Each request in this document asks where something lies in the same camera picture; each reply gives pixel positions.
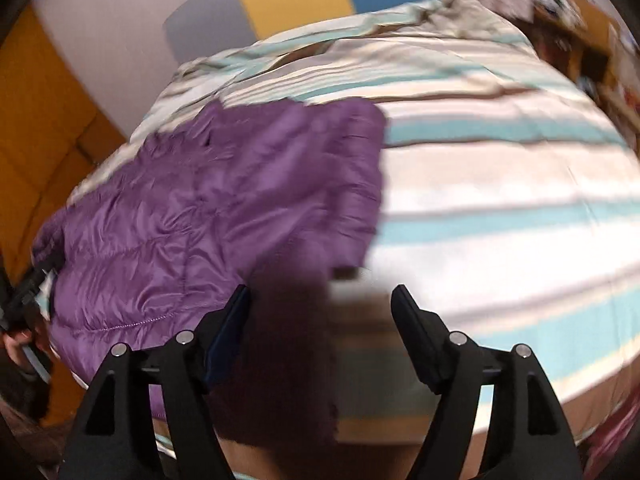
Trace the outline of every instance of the metal pin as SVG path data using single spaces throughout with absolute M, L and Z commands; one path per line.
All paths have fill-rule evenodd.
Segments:
M 468 341 L 468 338 L 462 332 L 451 332 L 449 334 L 449 341 L 451 341 L 456 346 L 462 346 Z
M 186 345 L 193 341 L 193 332 L 191 330 L 183 330 L 175 337 L 175 340 L 181 345 Z
M 127 345 L 124 343 L 116 343 L 111 347 L 111 355 L 115 357 L 120 357 L 127 353 Z
M 516 354 L 526 359 L 527 357 L 530 357 L 530 355 L 533 354 L 533 352 L 531 351 L 531 348 L 529 348 L 529 346 L 523 343 L 520 343 L 519 345 L 516 346 Z

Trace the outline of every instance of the striped bedsheet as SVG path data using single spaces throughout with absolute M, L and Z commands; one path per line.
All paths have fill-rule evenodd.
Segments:
M 72 200 L 209 100 L 348 96 L 389 122 L 378 236 L 358 279 L 332 284 L 338 439 L 419 442 L 433 413 L 390 318 L 398 283 L 482 345 L 531 345 L 562 402 L 587 399 L 570 416 L 576 435 L 599 423 L 638 380 L 638 162 L 589 98 L 475 0 L 316 23 L 187 63 Z M 478 430 L 490 401 L 486 388 Z

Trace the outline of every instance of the quilted fabric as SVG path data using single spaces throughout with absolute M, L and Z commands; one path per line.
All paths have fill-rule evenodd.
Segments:
M 246 283 L 256 300 L 233 376 L 210 394 L 216 429 L 270 446 L 330 438 L 325 288 L 374 235 L 384 127 L 359 98 L 215 101 L 149 136 L 36 238 L 36 262 L 66 257 L 50 327 L 63 361 L 88 383 L 113 344 L 162 344 Z M 152 410 L 164 415 L 158 391 Z

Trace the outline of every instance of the mattress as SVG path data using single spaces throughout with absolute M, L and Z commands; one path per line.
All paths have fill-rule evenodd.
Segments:
M 356 279 L 331 285 L 338 441 L 416 444 L 433 415 L 390 318 L 398 283 L 481 345 L 529 344 L 584 436 L 639 379 L 640 168 L 593 102 L 476 0 L 315 23 L 188 62 L 71 200 L 214 98 L 350 96 L 376 102 L 388 129 L 378 236 Z M 486 387 L 478 435 L 490 405 Z

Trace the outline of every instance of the puffer jacket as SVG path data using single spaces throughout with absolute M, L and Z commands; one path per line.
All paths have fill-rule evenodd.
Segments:
M 256 298 L 232 377 L 209 394 L 216 429 L 254 445 L 334 432 L 324 310 L 333 269 L 363 262 L 381 201 L 385 118 L 364 99 L 224 108 L 218 101 L 42 227 L 63 251 L 50 338 L 89 382 L 109 348 L 164 343 Z M 164 417 L 152 391 L 154 416 Z

